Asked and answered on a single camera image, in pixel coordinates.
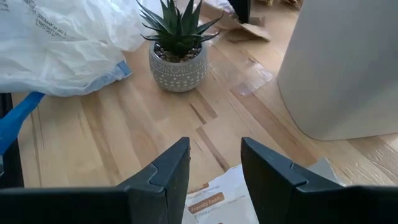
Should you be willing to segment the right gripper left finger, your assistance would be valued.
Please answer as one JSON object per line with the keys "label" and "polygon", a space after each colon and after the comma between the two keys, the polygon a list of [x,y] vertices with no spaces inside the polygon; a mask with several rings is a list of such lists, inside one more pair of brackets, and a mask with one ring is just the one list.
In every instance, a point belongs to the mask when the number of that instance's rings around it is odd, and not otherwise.
{"label": "right gripper left finger", "polygon": [[182,137],[118,186],[127,194],[131,223],[181,224],[190,176],[190,138]]}

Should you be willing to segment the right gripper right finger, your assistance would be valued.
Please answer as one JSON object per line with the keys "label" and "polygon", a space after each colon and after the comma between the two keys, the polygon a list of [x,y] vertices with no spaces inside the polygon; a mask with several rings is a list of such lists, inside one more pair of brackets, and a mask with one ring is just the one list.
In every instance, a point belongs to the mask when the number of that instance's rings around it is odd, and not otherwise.
{"label": "right gripper right finger", "polygon": [[338,223],[344,218],[336,184],[244,137],[241,163],[259,223]]}

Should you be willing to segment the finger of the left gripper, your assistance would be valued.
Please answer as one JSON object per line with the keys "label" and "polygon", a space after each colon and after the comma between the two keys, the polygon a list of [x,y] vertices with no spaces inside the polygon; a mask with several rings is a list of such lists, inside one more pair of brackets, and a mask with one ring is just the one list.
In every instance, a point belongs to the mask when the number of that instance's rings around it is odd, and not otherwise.
{"label": "finger of the left gripper", "polygon": [[251,0],[228,0],[241,23],[249,22]]}

